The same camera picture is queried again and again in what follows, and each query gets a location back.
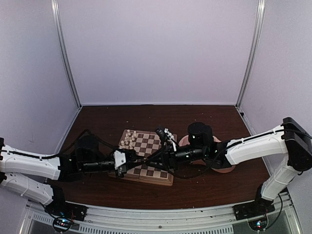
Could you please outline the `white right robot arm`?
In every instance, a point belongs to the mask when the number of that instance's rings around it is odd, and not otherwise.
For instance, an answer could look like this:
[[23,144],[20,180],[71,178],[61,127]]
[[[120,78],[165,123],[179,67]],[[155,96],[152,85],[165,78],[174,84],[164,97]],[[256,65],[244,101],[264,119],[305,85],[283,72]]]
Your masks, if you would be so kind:
[[259,186],[250,204],[254,215],[262,214],[299,173],[312,167],[312,137],[291,117],[264,133],[221,142],[215,141],[212,128],[202,122],[188,126],[188,144],[184,146],[164,145],[169,132],[158,128],[156,133],[162,145],[147,161],[160,161],[166,171],[177,170],[182,162],[202,160],[208,169],[227,173],[244,161],[285,154],[274,174]]

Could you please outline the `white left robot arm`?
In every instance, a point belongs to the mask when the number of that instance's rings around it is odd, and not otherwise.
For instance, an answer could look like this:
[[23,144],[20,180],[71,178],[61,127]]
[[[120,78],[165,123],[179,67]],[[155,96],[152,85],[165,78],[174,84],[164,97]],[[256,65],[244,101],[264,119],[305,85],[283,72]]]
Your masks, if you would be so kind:
[[131,168],[144,162],[133,149],[122,149],[109,145],[112,152],[108,155],[99,150],[102,143],[93,134],[75,140],[66,151],[55,155],[35,154],[20,151],[0,139],[0,184],[43,205],[49,206],[59,216],[70,212],[65,202],[63,190],[57,186],[39,184],[30,175],[49,178],[61,182],[80,180],[84,174],[115,171],[118,177]]

